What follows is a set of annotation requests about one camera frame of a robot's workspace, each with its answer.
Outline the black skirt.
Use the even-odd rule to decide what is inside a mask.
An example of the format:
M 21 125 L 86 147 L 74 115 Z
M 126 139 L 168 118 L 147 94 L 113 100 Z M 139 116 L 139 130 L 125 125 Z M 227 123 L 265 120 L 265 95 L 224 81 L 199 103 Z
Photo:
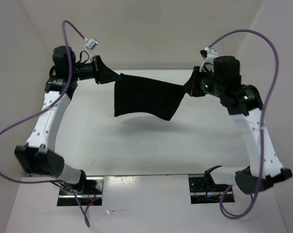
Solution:
M 181 85 L 122 73 L 114 85 L 114 116 L 148 113 L 169 121 L 184 95 Z

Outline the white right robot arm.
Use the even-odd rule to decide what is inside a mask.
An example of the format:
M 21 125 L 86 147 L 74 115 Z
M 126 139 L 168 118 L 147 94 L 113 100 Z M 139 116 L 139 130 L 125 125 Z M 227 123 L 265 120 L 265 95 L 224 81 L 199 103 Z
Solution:
M 293 174 L 279 161 L 261 120 L 263 103 L 253 85 L 241 82 L 240 62 L 233 56 L 213 60 L 212 71 L 194 67 L 190 79 L 183 86 L 191 97 L 218 97 L 236 123 L 244 140 L 250 165 L 248 167 L 214 166 L 204 173 L 204 186 L 209 191 L 221 184 L 236 185 L 245 194 L 264 191 L 274 184 L 290 179 Z

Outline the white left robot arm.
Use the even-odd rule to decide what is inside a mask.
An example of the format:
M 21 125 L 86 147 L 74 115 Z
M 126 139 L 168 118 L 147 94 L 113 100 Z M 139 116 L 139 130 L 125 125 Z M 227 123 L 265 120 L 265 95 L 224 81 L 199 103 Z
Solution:
M 69 106 L 78 80 L 94 79 L 97 84 L 120 80 L 120 75 L 108 68 L 100 56 L 76 61 L 75 53 L 65 46 L 53 50 L 54 66 L 46 82 L 44 104 L 33 132 L 25 145 L 15 148 L 15 156 L 23 170 L 30 174 L 59 180 L 65 190 L 76 194 L 87 190 L 86 173 L 65 163 L 55 152 L 55 141 L 65 110 Z

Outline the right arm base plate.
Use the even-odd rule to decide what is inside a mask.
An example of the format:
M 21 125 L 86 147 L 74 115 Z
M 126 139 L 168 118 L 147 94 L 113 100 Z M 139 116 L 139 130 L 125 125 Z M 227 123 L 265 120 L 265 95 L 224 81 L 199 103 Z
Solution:
M 188 176 L 191 204 L 219 203 L 223 192 L 228 188 L 226 184 L 216 184 L 207 187 L 202 175 Z

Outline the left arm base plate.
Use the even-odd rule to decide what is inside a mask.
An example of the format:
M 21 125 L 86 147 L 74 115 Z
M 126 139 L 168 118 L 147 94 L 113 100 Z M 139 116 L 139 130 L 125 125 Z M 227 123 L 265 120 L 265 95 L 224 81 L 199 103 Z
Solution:
M 76 192 L 77 198 L 82 206 L 101 206 L 103 197 L 104 177 L 88 176 L 86 178 L 86 187 L 83 191 Z M 75 196 L 68 188 L 59 189 L 57 206 L 77 206 Z

